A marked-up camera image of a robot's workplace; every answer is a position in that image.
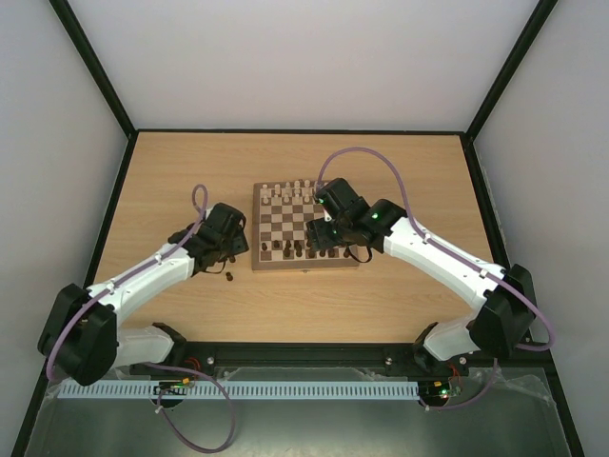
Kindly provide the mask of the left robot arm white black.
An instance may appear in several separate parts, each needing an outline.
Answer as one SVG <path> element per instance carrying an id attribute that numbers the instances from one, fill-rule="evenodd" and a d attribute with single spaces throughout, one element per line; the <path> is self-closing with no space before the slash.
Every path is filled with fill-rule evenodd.
<path id="1" fill-rule="evenodd" d="M 167 288 L 247 252 L 245 226 L 239 210 L 218 203 L 123 274 L 87 288 L 62 288 L 38 342 L 48 379 L 63 372 L 89 386 L 113 368 L 171 360 L 184 340 L 181 334 L 163 324 L 139 329 L 122 324 Z"/>

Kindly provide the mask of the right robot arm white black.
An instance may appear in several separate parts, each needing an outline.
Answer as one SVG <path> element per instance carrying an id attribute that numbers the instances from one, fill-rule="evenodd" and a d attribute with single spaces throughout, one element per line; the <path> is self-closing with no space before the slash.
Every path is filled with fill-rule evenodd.
<path id="1" fill-rule="evenodd" d="M 470 307 L 461 318 L 430 324 L 415 340 L 413 358 L 421 370 L 436 372 L 469 352 L 512 356 L 535 319 L 523 303 L 536 300 L 526 268 L 504 268 L 446 244 L 417 228 L 415 219 L 394 203 L 381 199 L 368 205 L 343 178 L 317 186 L 314 198 L 324 209 L 324 217 L 306 224 L 315 250 L 358 246 L 387 254 L 439 281 Z"/>

